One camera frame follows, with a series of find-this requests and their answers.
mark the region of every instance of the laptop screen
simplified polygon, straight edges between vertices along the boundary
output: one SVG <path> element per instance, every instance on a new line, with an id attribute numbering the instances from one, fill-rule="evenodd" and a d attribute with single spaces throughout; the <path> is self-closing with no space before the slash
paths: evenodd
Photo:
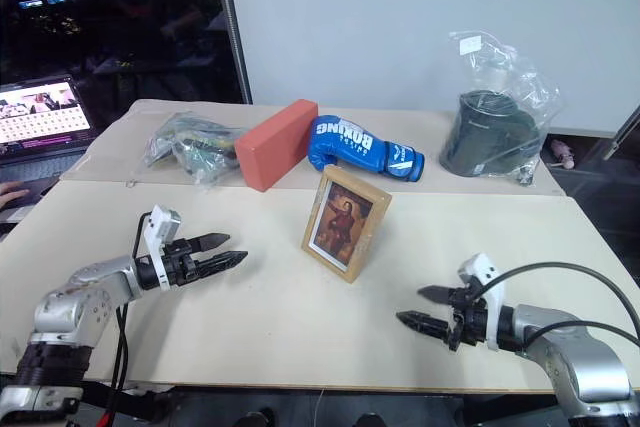
<path id="1" fill-rule="evenodd" d="M 92 137 L 71 79 L 0 91 L 0 158 L 59 150 Z"/>

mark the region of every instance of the wooden picture frame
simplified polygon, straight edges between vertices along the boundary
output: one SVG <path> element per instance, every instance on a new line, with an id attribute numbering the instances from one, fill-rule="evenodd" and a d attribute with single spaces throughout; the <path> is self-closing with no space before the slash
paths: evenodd
<path id="1" fill-rule="evenodd" d="M 324 168 L 302 249 L 347 282 L 366 260 L 391 195 L 335 165 Z"/>

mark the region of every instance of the clear plastic bag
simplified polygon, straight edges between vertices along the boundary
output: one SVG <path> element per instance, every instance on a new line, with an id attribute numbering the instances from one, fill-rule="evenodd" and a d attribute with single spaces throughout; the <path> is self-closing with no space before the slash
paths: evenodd
<path id="1" fill-rule="evenodd" d="M 509 176 L 530 185 L 558 89 L 529 59 L 486 32 L 449 34 L 469 73 L 440 163 L 464 177 Z"/>
<path id="2" fill-rule="evenodd" d="M 195 184 L 213 185 L 239 167 L 234 141 L 247 129 L 230 128 L 193 112 L 173 115 L 149 139 L 144 163 L 152 166 L 173 155 Z"/>

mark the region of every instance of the pink object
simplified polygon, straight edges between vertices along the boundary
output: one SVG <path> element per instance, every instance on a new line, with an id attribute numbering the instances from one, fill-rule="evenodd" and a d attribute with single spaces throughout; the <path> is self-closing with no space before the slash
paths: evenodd
<path id="1" fill-rule="evenodd" d="M 304 159 L 318 104 L 297 100 L 235 142 L 240 169 L 249 187 L 264 192 Z"/>
<path id="2" fill-rule="evenodd" d="M 571 148 L 564 142 L 554 139 L 551 141 L 551 150 L 553 155 L 560 161 L 560 165 L 565 169 L 573 169 L 575 163 L 573 161 L 573 153 Z"/>

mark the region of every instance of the boxing glove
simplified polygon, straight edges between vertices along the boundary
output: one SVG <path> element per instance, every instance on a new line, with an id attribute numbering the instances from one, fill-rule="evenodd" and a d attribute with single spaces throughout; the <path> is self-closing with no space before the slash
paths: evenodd
<path id="1" fill-rule="evenodd" d="M 342 159 L 409 182 L 416 182 L 422 175 L 424 155 L 406 145 L 377 139 L 348 120 L 321 115 L 313 121 L 311 129 L 308 157 L 319 171 Z"/>

